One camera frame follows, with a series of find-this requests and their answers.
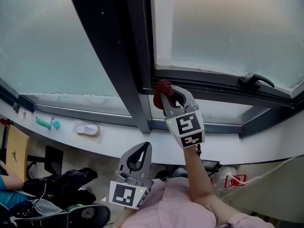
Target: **strap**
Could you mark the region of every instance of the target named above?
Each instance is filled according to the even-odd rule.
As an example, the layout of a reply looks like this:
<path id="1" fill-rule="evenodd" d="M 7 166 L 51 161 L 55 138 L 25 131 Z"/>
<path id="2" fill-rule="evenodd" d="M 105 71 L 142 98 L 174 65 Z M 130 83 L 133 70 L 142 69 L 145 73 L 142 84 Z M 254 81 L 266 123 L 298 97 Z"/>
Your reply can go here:
<path id="1" fill-rule="evenodd" d="M 200 144 L 198 144 L 198 145 L 196 146 L 196 148 L 198 149 L 198 154 L 199 154 L 199 156 L 200 156 L 200 154 L 201 154 Z"/>
<path id="2" fill-rule="evenodd" d="M 26 193 L 26 192 L 24 192 L 24 191 L 20 191 L 20 190 L 14 190 L 14 191 L 17 192 L 17 193 L 23 194 L 23 195 L 25 195 L 25 196 L 30 196 L 30 197 L 36 198 L 36 196 L 31 195 L 31 194 L 29 194 L 29 193 Z"/>

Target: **pink shirt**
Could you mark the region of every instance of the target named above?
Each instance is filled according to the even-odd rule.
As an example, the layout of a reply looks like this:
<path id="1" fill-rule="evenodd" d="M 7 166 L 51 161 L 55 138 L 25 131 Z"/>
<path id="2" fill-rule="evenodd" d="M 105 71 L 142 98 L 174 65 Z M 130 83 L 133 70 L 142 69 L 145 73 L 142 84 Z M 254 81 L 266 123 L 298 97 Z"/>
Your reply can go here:
<path id="1" fill-rule="evenodd" d="M 122 228 L 214 228 L 212 212 L 190 199 L 188 179 L 179 177 L 166 183 L 155 179 L 141 209 L 131 215 Z M 236 214 L 228 223 L 234 228 L 273 228 L 260 218 Z"/>

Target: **teal object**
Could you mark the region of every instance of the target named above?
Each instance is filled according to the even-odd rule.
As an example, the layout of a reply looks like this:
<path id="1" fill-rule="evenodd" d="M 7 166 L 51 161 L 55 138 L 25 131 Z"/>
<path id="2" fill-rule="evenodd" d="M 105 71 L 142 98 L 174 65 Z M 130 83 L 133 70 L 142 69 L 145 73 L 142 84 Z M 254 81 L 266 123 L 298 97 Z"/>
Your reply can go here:
<path id="1" fill-rule="evenodd" d="M 52 120 L 51 121 L 52 125 L 55 127 L 55 128 L 59 128 L 60 127 L 60 122 L 58 120 Z"/>
<path id="2" fill-rule="evenodd" d="M 36 118 L 36 123 L 38 123 L 39 125 L 46 127 L 48 129 L 52 128 L 52 125 L 50 123 L 47 123 L 46 121 L 41 120 L 40 118 Z"/>
<path id="3" fill-rule="evenodd" d="M 28 200 L 27 196 L 17 193 L 14 190 L 6 190 L 0 171 L 0 203 L 10 209 L 11 207 Z"/>

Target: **glass pane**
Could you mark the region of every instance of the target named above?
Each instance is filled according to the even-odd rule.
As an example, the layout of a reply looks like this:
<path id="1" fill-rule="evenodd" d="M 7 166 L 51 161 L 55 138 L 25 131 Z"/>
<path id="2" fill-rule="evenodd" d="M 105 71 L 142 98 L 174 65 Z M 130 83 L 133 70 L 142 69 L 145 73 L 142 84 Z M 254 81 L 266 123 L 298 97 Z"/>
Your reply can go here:
<path id="1" fill-rule="evenodd" d="M 199 99 L 195 99 L 195 102 L 199 105 L 199 110 L 203 114 L 205 123 L 244 124 L 248 120 L 254 118 L 257 114 L 266 111 L 266 108 L 254 110 L 253 106 L 244 104 Z M 152 95 L 149 95 L 149 103 L 152 118 L 164 119 L 163 110 L 154 106 Z"/>
<path id="2" fill-rule="evenodd" d="M 304 0 L 155 0 L 155 16 L 157 69 L 304 78 Z"/>
<path id="3" fill-rule="evenodd" d="M 0 0 L 0 21 L 0 77 L 19 94 L 129 114 L 71 0 Z"/>

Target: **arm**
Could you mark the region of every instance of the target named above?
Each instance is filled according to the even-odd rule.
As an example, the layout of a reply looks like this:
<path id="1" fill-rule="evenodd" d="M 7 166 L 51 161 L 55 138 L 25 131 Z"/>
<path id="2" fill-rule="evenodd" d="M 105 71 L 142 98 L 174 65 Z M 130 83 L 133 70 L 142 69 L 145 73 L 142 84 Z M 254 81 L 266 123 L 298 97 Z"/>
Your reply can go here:
<path id="1" fill-rule="evenodd" d="M 113 224 L 113 228 L 120 228 L 126 219 L 128 219 L 132 214 L 134 214 L 137 210 L 125 208 L 117 220 Z"/>
<path id="2" fill-rule="evenodd" d="M 3 180 L 4 186 L 6 190 L 17 190 L 21 189 L 24 185 L 23 181 L 20 179 L 19 176 L 15 174 L 10 168 L 4 164 L 3 161 L 0 160 L 0 166 L 6 171 L 8 174 L 7 176 L 1 175 Z"/>
<path id="3" fill-rule="evenodd" d="M 208 209 L 210 208 L 209 210 L 212 210 L 219 224 L 227 223 L 232 216 L 240 212 L 215 196 L 214 188 L 200 160 L 196 147 L 192 146 L 183 150 L 192 201 Z"/>

